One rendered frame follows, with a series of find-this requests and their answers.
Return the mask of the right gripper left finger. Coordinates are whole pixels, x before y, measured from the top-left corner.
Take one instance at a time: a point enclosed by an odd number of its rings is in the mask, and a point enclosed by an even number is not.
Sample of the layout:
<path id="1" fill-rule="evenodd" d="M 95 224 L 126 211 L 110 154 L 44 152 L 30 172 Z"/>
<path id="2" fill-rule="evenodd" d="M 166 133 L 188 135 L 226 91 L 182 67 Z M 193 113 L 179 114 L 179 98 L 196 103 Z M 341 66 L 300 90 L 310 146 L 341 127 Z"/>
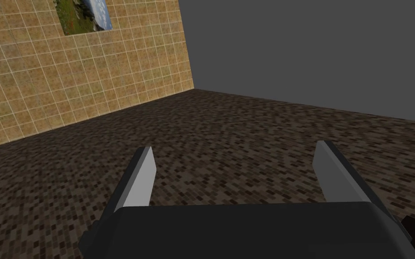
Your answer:
<path id="1" fill-rule="evenodd" d="M 152 148 L 138 148 L 113 191 L 104 215 L 111 216 L 122 207 L 148 206 L 156 172 Z"/>

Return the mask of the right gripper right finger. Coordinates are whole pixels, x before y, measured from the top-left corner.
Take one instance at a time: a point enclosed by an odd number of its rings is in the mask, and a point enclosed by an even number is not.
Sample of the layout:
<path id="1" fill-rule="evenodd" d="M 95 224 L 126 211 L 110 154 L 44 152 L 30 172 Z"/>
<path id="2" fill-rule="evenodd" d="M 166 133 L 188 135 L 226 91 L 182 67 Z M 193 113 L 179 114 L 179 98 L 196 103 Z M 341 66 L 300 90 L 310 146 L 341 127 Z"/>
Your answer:
<path id="1" fill-rule="evenodd" d="M 370 202 L 381 211 L 388 209 L 331 141 L 316 143 L 313 170 L 327 202 Z"/>

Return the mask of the landscape picture on wall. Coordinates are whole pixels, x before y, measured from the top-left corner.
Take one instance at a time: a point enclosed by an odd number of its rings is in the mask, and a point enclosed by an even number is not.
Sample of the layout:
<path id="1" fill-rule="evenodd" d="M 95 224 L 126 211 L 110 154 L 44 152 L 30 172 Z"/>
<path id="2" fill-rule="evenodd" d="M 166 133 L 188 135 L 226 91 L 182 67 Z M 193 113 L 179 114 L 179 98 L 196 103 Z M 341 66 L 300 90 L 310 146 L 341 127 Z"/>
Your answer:
<path id="1" fill-rule="evenodd" d="M 52 0 L 64 35 L 112 30 L 105 0 Z"/>

